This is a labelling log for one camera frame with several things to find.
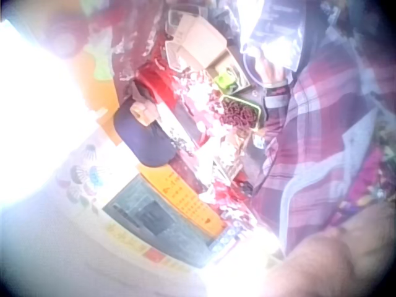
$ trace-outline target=wall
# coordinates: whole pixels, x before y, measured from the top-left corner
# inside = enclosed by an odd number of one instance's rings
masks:
[[[196,277],[164,278],[109,252],[59,211],[58,198],[39,192],[1,214],[2,280],[23,296],[205,296]]]

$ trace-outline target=bright light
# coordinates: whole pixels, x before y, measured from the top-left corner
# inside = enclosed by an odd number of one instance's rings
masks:
[[[66,63],[0,23],[0,206],[37,191],[97,127]]]
[[[278,246],[278,241],[274,241],[267,230],[258,227],[219,264],[210,264],[202,269],[200,277],[205,282],[208,297],[261,296],[268,255],[275,246]]]

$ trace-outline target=red cloth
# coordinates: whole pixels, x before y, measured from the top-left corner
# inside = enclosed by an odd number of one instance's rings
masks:
[[[376,100],[396,96],[391,54],[358,54],[330,28],[292,95],[265,99],[267,159],[251,207],[286,252],[326,226],[372,149]]]

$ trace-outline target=merchandise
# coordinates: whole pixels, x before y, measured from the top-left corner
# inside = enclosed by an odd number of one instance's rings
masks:
[[[126,100],[114,115],[117,133],[142,164],[149,167],[167,164],[176,155],[171,139],[156,121],[147,127],[138,122],[130,111],[133,103],[131,98]]]
[[[234,97],[223,97],[224,114],[220,117],[222,124],[241,129],[257,129],[261,109],[252,103]]]

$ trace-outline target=cardboard box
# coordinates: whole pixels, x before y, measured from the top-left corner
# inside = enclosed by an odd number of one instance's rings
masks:
[[[172,42],[175,56],[196,71],[205,69],[214,81],[225,72],[236,74],[238,87],[222,89],[223,93],[231,95],[251,86],[237,47],[227,47],[225,37],[203,17],[183,15]]]

